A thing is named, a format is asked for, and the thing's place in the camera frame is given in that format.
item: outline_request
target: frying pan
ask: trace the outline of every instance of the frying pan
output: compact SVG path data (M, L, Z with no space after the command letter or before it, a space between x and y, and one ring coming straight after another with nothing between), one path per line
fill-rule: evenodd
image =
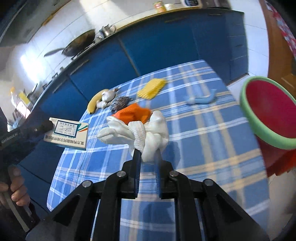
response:
M63 50L62 55L65 55L67 57L76 56L94 41L94 31L94 29L88 30L87 32L81 34L76 39L74 39L71 43L69 43L66 48L58 48L49 51L44 55L44 57L53 55L61 50Z

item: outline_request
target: banana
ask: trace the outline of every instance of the banana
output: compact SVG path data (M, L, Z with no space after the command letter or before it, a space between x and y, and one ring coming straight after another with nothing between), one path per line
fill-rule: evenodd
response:
M87 106L87 112L89 114L92 114L95 112L96 110L96 102L99 100L101 101L102 100L102 93L104 91L108 91L108 89L104 89L104 90L101 90L100 92L96 93L94 97L92 97L92 99L90 100L88 106Z

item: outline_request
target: red trash can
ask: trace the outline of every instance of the red trash can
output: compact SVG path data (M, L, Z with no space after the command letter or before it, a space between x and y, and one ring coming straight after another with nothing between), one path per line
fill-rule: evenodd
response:
M293 96L277 82L254 76L242 87L240 106L257 136L268 176L294 167L296 100Z

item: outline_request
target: checkered tablecloth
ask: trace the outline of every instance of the checkered tablecloth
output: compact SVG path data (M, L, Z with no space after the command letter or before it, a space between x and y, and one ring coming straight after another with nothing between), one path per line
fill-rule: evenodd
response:
M137 91L152 78L168 83L152 100L138 99ZM216 181L266 229L269 191L260 149L238 103L205 61L162 69L118 87L120 96L165 116L170 140L164 160L191 179ZM217 89L217 98L210 104L184 102L185 96L206 96L211 89ZM109 115L107 108L82 116L89 123L87 150L63 152L48 194L50 210L84 180L105 180L131 159L127 145L106 145L96 138ZM174 240L174 219L173 200L157 196L153 166L142 165L138 198L122 201L120 240Z

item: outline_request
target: knotted white cloth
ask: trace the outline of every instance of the knotted white cloth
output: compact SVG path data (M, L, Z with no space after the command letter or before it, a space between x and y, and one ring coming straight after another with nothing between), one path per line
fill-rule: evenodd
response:
M152 113L150 122L146 124L132 121L126 125L114 116L108 116L106 120L109 127L100 130L97 138L105 144L128 144L132 156L134 150L138 149L143 162L153 162L156 150L162 152L168 144L167 123L158 110Z

